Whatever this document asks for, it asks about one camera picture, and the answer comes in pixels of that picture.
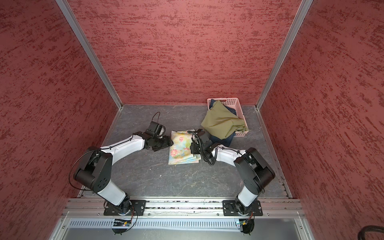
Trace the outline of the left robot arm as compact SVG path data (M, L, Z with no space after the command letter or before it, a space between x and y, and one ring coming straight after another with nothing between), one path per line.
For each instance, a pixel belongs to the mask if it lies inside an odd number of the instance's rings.
M173 145L169 136L151 136L136 132L131 137L104 147L89 147L78 159L79 165L73 179L107 201L115 214L126 216L134 213L130 196L112 180L112 166L126 156L141 151L157 152Z

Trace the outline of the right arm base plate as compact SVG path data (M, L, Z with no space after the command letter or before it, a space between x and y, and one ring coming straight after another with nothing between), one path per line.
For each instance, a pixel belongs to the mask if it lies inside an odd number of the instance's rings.
M222 201L224 216L242 216L250 217L251 215L260 217L263 216L263 210L261 203L258 200L254 200L248 207L242 205L240 201L224 200Z

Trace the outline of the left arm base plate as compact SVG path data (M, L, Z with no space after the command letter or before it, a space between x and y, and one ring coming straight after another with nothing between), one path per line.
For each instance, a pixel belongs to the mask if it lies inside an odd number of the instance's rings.
M105 201L104 216L142 216L146 208L146 200L128 200L118 206Z

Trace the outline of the floral pastel skirt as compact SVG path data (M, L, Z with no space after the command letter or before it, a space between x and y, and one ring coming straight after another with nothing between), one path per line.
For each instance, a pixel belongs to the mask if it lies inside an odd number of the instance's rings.
M171 131L173 145L169 151L169 165L194 164L200 162L200 155L191 152L192 134L188 131Z

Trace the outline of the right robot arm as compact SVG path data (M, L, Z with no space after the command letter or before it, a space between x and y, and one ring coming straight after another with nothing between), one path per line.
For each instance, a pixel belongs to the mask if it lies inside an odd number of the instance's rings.
M236 150L213 143L210 134L202 129L187 133L192 135L192 154L200 155L210 166L222 162L235 167L244 183L234 201L223 203L224 208L235 211L240 216L260 215L261 211L256 205L257 198L276 177L273 168L262 155L255 148Z

